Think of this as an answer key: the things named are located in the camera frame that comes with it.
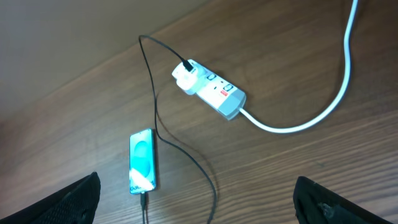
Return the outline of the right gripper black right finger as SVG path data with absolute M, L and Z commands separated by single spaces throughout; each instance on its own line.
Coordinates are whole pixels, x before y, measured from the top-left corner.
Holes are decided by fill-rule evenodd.
M 300 224 L 392 224 L 304 176 L 296 181 L 293 202 Z

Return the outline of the blue screen Galaxy smartphone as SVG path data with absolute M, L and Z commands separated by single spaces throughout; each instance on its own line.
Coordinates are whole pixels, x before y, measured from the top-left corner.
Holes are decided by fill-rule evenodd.
M 156 187 L 153 130 L 145 129 L 129 138 L 129 192 L 141 194 Z

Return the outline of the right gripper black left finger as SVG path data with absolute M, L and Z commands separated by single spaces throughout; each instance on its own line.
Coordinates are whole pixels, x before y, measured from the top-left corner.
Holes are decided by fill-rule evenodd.
M 92 224 L 100 191 L 100 178 L 96 172 L 92 172 L 33 205 L 1 219 L 1 224 Z

